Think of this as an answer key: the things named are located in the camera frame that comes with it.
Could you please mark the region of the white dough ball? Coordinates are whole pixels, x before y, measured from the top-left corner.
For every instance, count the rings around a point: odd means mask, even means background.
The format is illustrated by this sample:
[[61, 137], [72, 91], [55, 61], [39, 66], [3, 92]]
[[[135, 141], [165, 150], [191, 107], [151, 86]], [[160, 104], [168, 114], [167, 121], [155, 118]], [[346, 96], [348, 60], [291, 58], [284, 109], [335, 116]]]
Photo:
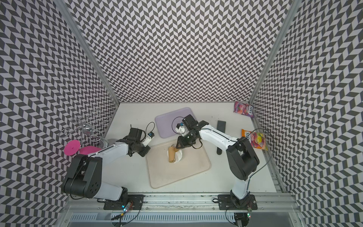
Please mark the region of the white dough ball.
[[179, 162], [180, 160], [182, 159], [182, 151], [179, 150], [177, 153], [176, 153], [176, 162]]

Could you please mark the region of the wooden dough roller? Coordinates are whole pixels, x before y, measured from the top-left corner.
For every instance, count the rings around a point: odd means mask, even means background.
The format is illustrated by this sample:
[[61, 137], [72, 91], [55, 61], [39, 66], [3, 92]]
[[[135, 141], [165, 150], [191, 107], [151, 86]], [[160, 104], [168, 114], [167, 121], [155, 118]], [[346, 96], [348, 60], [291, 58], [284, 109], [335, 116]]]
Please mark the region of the wooden dough roller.
[[168, 148], [168, 161], [169, 163], [174, 163], [176, 161], [176, 153], [179, 150], [175, 146], [170, 146]]

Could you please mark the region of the beige plastic tray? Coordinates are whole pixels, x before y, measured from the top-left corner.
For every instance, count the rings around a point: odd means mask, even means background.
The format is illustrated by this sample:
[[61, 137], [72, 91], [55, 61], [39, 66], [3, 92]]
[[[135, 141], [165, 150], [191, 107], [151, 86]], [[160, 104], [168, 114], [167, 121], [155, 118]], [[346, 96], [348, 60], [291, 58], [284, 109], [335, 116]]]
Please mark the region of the beige plastic tray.
[[146, 155], [149, 182], [153, 189], [203, 173], [211, 168], [210, 160], [203, 147], [180, 149], [182, 159], [176, 163], [169, 163], [168, 148], [176, 146], [176, 142], [177, 140], [173, 140], [152, 146]]

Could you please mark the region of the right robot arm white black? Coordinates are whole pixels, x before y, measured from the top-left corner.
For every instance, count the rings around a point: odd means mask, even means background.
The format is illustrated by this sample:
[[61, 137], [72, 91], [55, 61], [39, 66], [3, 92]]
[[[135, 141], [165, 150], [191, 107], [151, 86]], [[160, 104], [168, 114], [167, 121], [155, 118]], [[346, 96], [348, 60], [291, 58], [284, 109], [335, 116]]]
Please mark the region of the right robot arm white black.
[[172, 129], [179, 134], [177, 149], [193, 147], [199, 140], [210, 142], [224, 150], [230, 170], [236, 177], [231, 190], [232, 197], [241, 201], [249, 195], [250, 176], [257, 170], [260, 160], [248, 138], [231, 137], [215, 129], [206, 121], [198, 122], [190, 114], [177, 125], [173, 125]]

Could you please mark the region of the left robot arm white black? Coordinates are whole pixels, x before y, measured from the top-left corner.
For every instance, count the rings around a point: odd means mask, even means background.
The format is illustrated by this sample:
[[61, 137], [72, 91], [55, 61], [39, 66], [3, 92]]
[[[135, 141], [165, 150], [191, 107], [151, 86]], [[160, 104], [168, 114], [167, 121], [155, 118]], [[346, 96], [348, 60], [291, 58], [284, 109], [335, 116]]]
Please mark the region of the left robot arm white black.
[[103, 167], [118, 158], [131, 157], [135, 153], [144, 157], [150, 151], [148, 144], [154, 137], [155, 134], [152, 131], [146, 133], [137, 128], [130, 128], [127, 136], [107, 148], [88, 155], [77, 154], [67, 169], [61, 192], [70, 197], [127, 201], [127, 188], [102, 180]]

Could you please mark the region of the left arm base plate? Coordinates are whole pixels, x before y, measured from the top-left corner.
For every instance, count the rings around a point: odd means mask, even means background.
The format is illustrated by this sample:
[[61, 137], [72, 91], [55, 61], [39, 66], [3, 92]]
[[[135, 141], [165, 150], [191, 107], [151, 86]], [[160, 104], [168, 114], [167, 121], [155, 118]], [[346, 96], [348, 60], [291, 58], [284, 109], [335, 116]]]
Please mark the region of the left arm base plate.
[[106, 200], [103, 209], [121, 211], [124, 210], [128, 203], [131, 203], [129, 209], [133, 211], [139, 211], [142, 208], [142, 204], [145, 196], [143, 194], [131, 194], [127, 196], [122, 196], [118, 201]]

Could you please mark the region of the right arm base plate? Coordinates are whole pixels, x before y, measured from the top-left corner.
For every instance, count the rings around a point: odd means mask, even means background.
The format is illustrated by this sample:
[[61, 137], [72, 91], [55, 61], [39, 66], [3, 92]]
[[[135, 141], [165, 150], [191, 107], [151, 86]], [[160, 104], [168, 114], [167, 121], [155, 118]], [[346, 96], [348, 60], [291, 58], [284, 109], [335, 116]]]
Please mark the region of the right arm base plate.
[[219, 194], [216, 199], [216, 203], [220, 210], [241, 210], [255, 211], [258, 209], [257, 201], [253, 194], [247, 194], [243, 199], [238, 199], [233, 194]]

